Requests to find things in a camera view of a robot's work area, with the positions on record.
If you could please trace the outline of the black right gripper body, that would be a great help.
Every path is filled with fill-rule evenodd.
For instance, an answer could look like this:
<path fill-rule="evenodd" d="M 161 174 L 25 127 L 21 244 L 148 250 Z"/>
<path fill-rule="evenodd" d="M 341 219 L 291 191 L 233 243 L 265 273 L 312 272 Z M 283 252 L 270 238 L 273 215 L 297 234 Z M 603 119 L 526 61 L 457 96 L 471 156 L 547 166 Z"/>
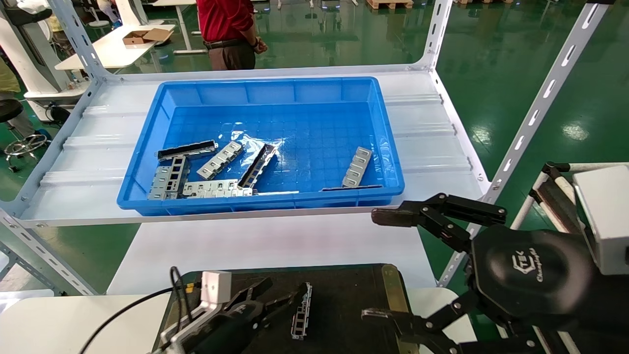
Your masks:
<path fill-rule="evenodd" d="M 555 331 L 628 334 L 628 276 L 604 275 L 581 236 L 494 225 L 470 243 L 475 283 L 508 317 Z"/>

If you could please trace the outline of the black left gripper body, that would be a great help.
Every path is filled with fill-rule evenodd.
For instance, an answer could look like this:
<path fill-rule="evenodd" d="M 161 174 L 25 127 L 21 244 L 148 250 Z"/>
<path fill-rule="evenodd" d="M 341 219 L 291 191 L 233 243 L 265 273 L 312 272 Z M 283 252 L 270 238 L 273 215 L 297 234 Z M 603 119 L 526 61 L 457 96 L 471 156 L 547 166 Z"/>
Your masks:
<path fill-rule="evenodd" d="M 264 304 L 237 304 L 214 316 L 189 345 L 191 354 L 240 354 L 263 328 Z"/>

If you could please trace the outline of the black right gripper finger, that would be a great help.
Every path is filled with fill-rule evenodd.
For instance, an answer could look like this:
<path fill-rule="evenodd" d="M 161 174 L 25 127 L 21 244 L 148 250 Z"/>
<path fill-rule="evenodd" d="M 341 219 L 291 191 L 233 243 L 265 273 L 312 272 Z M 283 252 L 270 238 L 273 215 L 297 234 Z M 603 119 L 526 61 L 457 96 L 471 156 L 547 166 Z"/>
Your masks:
<path fill-rule="evenodd" d="M 474 309 L 486 309 L 489 300 L 476 291 L 467 291 L 449 305 L 445 305 L 428 318 L 411 312 L 368 308 L 361 318 L 368 323 L 391 326 L 399 340 L 424 346 L 434 354 L 539 354 L 541 344 L 525 334 L 513 334 L 493 341 L 467 341 L 456 343 L 445 334 L 445 328 L 454 324 Z"/>
<path fill-rule="evenodd" d="M 490 227 L 503 225 L 505 208 L 439 193 L 425 201 L 404 200 L 396 209 L 375 208 L 372 222 L 380 226 L 420 226 L 456 252 L 470 252 L 470 233 L 454 220 Z"/>

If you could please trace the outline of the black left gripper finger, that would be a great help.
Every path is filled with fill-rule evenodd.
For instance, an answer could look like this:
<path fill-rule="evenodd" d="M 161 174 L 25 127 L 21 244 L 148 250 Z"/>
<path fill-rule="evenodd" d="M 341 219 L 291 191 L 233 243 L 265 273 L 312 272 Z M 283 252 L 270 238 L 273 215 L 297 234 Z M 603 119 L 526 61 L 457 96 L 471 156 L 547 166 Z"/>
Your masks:
<path fill-rule="evenodd" d="M 261 281 L 249 286 L 247 289 L 239 291 L 223 307 L 223 314 L 226 315 L 269 315 L 270 311 L 267 303 L 258 300 L 273 286 L 270 278 L 263 278 Z"/>
<path fill-rule="evenodd" d="M 283 318 L 292 318 L 301 307 L 308 293 L 308 284 L 300 284 L 295 291 L 273 301 L 263 303 L 259 323 L 272 323 Z"/>

